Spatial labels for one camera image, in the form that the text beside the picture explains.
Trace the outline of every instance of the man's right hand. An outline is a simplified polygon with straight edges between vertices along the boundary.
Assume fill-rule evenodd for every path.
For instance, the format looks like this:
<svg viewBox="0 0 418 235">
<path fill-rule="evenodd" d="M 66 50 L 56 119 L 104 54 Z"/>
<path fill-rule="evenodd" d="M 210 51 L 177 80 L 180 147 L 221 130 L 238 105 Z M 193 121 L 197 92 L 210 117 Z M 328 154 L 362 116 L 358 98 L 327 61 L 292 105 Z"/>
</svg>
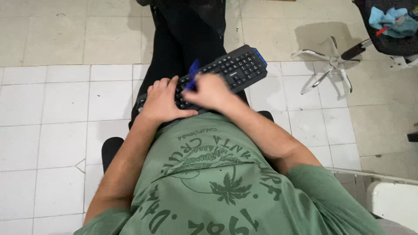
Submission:
<svg viewBox="0 0 418 235">
<path fill-rule="evenodd" d="M 215 74 L 196 75 L 196 90 L 183 91 L 184 100 L 211 110 L 220 111 L 225 102 L 234 97 L 225 79 Z"/>
</svg>

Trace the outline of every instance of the black mesh chair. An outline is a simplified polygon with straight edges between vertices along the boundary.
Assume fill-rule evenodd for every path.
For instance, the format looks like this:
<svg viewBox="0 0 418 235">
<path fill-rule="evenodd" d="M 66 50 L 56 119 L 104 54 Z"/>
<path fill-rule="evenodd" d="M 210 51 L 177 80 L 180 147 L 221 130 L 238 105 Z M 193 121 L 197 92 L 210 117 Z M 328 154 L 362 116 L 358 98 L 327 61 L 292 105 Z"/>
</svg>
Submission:
<svg viewBox="0 0 418 235">
<path fill-rule="evenodd" d="M 418 34 L 411 37 L 406 38 L 392 38 L 387 35 L 380 35 L 379 37 L 376 36 L 377 29 L 371 27 L 369 25 L 369 18 L 372 7 L 377 7 L 384 12 L 387 12 L 390 8 L 407 8 L 408 11 L 411 11 L 415 6 L 418 5 L 418 0 L 352 0 L 353 3 L 358 7 L 360 13 L 362 15 L 364 25 L 367 29 L 367 32 L 370 36 L 369 39 L 364 40 L 363 42 L 355 45 L 354 47 L 350 48 L 349 50 L 345 51 L 344 53 L 340 54 L 338 51 L 338 46 L 335 38 L 331 36 L 332 39 L 332 46 L 334 49 L 333 56 L 326 56 L 322 53 L 304 49 L 292 54 L 292 58 L 300 54 L 311 54 L 321 59 L 325 59 L 329 61 L 329 66 L 324 68 L 325 74 L 318 79 L 313 86 L 303 89 L 301 94 L 305 94 L 318 86 L 326 77 L 327 75 L 334 69 L 338 69 L 341 71 L 341 75 L 343 77 L 343 82 L 345 88 L 352 92 L 352 86 L 348 76 L 345 72 L 346 69 L 355 66 L 356 64 L 360 63 L 360 60 L 354 59 L 354 57 L 363 53 L 366 48 L 370 45 L 374 45 L 375 48 L 386 55 L 390 55 L 391 58 L 394 60 L 392 69 L 405 69 L 415 65 L 418 65 Z M 341 100 L 349 94 L 346 92 L 344 96 L 339 96 L 337 99 Z"/>
</svg>

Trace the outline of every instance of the keyboard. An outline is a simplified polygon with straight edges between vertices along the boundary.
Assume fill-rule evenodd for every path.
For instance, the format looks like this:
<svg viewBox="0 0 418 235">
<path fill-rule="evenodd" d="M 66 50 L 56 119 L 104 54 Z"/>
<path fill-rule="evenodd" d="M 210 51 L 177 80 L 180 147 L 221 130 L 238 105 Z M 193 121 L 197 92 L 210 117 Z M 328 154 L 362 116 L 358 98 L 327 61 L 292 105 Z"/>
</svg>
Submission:
<svg viewBox="0 0 418 235">
<path fill-rule="evenodd" d="M 201 67 L 198 72 L 213 73 L 225 78 L 231 91 L 236 94 L 267 76 L 267 63 L 257 51 L 249 45 L 229 52 L 214 62 Z M 207 110 L 183 100 L 181 91 L 190 80 L 189 74 L 178 79 L 174 102 L 179 109 L 197 110 L 199 114 Z M 141 112 L 147 100 L 147 94 L 137 97 L 135 108 Z"/>
</svg>

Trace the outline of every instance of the black pants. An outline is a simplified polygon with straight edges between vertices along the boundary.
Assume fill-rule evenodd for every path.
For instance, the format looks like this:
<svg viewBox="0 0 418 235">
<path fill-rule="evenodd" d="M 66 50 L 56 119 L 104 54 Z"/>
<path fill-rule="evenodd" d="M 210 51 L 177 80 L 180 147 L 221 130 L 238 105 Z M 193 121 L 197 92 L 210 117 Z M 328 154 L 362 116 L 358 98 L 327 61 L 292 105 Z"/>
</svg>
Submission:
<svg viewBox="0 0 418 235">
<path fill-rule="evenodd" d="M 155 24 L 154 52 L 138 96 L 157 80 L 187 75 L 195 59 L 204 66 L 226 54 L 219 34 L 182 1 L 167 1 L 161 8 L 151 6 L 151 12 Z M 248 103 L 244 91 L 237 95 Z M 133 108 L 129 129 L 138 114 Z"/>
</svg>

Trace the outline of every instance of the person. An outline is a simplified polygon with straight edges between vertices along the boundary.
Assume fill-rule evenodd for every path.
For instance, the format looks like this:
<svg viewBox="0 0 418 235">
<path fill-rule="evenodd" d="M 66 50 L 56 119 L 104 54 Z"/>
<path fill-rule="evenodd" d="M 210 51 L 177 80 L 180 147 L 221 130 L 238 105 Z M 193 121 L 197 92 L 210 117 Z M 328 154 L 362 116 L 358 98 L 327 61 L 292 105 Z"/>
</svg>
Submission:
<svg viewBox="0 0 418 235">
<path fill-rule="evenodd" d="M 222 77 L 197 76 L 196 91 L 182 93 L 211 112 L 176 107 L 177 75 L 196 58 L 208 64 L 226 51 L 186 3 L 164 4 L 151 8 L 153 59 L 139 91 L 147 100 L 104 160 L 75 234 L 383 234 L 308 148 L 253 111 L 245 94 L 232 94 Z"/>
</svg>

